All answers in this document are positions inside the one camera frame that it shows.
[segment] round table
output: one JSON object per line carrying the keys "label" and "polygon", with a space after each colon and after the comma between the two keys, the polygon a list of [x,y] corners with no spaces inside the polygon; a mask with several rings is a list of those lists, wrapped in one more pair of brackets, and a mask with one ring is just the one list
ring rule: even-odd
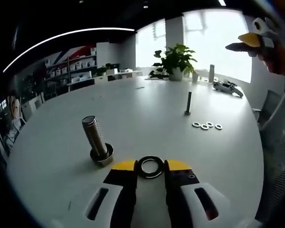
{"label": "round table", "polygon": [[[191,115],[184,115],[192,91]],[[263,152],[258,127],[244,96],[208,84],[116,80],[46,101],[21,130],[8,162],[8,176],[25,208],[44,226],[61,217],[76,195],[101,183],[110,167],[98,168],[81,121],[95,115],[114,163],[147,155],[177,159],[200,182],[227,196],[244,216],[256,215],[263,187]],[[203,131],[193,122],[221,124]],[[139,179],[133,227],[169,227],[163,175]],[[154,207],[162,207],[154,216]]]}

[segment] potted plant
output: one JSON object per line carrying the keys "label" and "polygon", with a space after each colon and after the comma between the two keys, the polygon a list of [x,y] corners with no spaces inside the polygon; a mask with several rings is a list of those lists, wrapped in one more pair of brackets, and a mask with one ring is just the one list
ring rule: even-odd
{"label": "potted plant", "polygon": [[150,72],[150,78],[169,77],[171,81],[181,81],[184,74],[196,73],[190,61],[195,61],[189,47],[177,44],[174,48],[169,47],[165,52],[166,57],[161,57],[161,50],[155,51],[154,56],[161,59],[161,63],[154,63],[153,67],[158,67],[155,71]]}
{"label": "potted plant", "polygon": [[101,68],[97,68],[96,70],[96,76],[103,76],[106,73],[106,67],[102,66]]}

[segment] ceiling light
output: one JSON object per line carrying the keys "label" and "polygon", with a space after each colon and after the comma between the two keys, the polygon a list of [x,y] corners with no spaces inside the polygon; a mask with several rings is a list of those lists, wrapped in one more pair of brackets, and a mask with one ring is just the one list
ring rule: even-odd
{"label": "ceiling light", "polygon": [[3,72],[5,72],[14,62],[16,62],[17,59],[19,59],[21,56],[23,56],[24,54],[28,53],[30,50],[32,50],[33,48],[41,45],[41,44],[44,44],[45,42],[48,42],[52,39],[55,39],[55,38],[58,38],[58,37],[62,37],[62,36],[65,36],[65,35],[69,35],[69,34],[73,34],[73,33],[78,33],[78,32],[86,32],[86,31],[94,31],[94,30],[122,30],[122,31],[134,31],[134,29],[132,28],[85,28],[85,29],[81,29],[81,30],[75,30],[75,31],[71,31],[71,32],[66,32],[66,33],[63,33],[63,34],[60,34],[60,35],[57,35],[57,36],[54,36],[54,37],[51,37],[51,38],[48,38],[46,40],[43,40],[37,44],[35,44],[34,46],[30,47],[29,49],[27,49],[26,51],[24,51],[23,53],[21,53],[20,55],[18,55],[4,70]]}
{"label": "ceiling light", "polygon": [[226,3],[224,2],[224,0],[218,0],[221,6],[226,6]]}

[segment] white pot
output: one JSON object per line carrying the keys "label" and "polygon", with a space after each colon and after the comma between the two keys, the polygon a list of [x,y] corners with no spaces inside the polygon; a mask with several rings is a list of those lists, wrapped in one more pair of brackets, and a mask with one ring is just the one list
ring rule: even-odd
{"label": "white pot", "polygon": [[199,78],[198,73],[192,73],[192,83],[197,83]]}
{"label": "white pot", "polygon": [[172,70],[173,74],[169,75],[170,81],[182,81],[182,78],[184,77],[184,73],[181,72],[180,68],[176,68]]}

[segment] flat washer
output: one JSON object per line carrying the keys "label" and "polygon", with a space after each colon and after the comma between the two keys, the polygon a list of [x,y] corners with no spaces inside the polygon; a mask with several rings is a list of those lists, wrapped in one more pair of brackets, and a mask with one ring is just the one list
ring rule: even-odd
{"label": "flat washer", "polygon": [[199,127],[200,127],[200,123],[198,123],[198,122],[193,122],[193,123],[192,123],[192,126],[199,128]]}
{"label": "flat washer", "polygon": [[201,127],[201,129],[203,129],[203,130],[208,130],[208,129],[209,129],[209,127],[208,127],[207,124],[202,124],[200,127]]}
{"label": "flat washer", "polygon": [[[143,170],[143,164],[147,161],[154,161],[157,163],[158,168],[156,171],[154,172],[146,172],[145,170]],[[158,177],[159,175],[161,175],[161,173],[164,171],[164,163],[163,160],[160,159],[159,157],[156,156],[146,156],[141,158],[138,162],[137,162],[137,174],[145,179],[153,179]]]}
{"label": "flat washer", "polygon": [[223,129],[223,126],[220,125],[220,124],[216,124],[216,125],[215,125],[215,128],[218,129],[218,130],[222,130],[222,129]]}
{"label": "flat washer", "polygon": [[211,123],[211,122],[207,122],[206,125],[207,125],[208,127],[213,127],[213,123]]}

